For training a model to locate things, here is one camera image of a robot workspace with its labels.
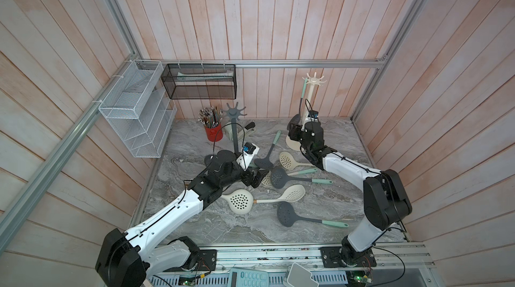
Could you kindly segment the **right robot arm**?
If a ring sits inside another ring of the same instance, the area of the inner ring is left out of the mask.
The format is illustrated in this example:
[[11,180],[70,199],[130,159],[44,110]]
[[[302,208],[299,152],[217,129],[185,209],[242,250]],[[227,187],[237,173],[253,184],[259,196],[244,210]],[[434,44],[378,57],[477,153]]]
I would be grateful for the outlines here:
[[324,130],[317,120],[300,125],[288,123],[288,135],[298,142],[303,156],[317,168],[335,174],[363,193],[364,217],[342,240],[341,255],[357,257],[367,252],[393,223],[410,215],[413,207],[400,175],[353,161],[327,146]]

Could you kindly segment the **grey skimmer hung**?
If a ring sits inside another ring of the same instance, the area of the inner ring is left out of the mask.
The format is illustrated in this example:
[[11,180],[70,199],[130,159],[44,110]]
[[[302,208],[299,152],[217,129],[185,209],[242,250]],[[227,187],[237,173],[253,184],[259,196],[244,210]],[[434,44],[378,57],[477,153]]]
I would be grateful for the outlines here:
[[289,181],[312,182],[322,185],[332,185],[333,181],[318,178],[299,178],[288,175],[285,170],[275,168],[270,171],[270,182],[275,189],[282,189]]
[[306,88],[307,88],[307,83],[308,83],[308,79],[305,78],[304,79],[304,83],[303,83],[303,90],[302,90],[302,93],[301,93],[301,96],[300,96],[300,101],[299,101],[299,111],[289,121],[289,123],[287,125],[287,130],[288,131],[290,131],[295,125],[298,125],[300,123],[300,114],[301,114],[302,104],[303,104],[303,101],[304,101],[304,94],[305,94],[305,91],[306,91]]

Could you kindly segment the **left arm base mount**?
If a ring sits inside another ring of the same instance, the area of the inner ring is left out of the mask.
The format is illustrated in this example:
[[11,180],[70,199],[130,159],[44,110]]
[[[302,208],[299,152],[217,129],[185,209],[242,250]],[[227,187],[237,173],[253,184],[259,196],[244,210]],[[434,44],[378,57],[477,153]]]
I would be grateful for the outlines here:
[[217,263],[217,250],[216,249],[201,249],[189,237],[179,237],[176,241],[181,241],[189,249],[190,256],[181,267],[170,268],[172,272],[179,271],[214,271]]

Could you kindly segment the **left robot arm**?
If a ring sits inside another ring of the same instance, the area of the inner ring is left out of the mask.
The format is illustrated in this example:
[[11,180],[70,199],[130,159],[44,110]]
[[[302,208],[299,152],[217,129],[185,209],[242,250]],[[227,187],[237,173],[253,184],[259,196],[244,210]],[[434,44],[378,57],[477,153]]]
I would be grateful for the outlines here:
[[109,232],[95,265],[105,285],[141,286],[149,277],[171,268],[194,270],[200,249],[190,238],[179,237],[165,246],[161,242],[219,199],[233,183],[258,187],[262,175],[250,166],[258,152],[257,147],[241,153],[219,151],[192,181],[185,182],[184,191],[173,202],[126,231]]

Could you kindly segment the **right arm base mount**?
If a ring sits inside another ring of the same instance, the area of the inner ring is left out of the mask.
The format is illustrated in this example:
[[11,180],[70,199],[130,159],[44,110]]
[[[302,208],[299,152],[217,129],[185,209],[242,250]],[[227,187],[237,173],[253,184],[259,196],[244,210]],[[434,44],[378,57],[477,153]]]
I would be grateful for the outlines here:
[[371,248],[363,252],[356,252],[350,244],[343,244],[337,247],[322,247],[320,252],[325,268],[370,268],[377,266]]

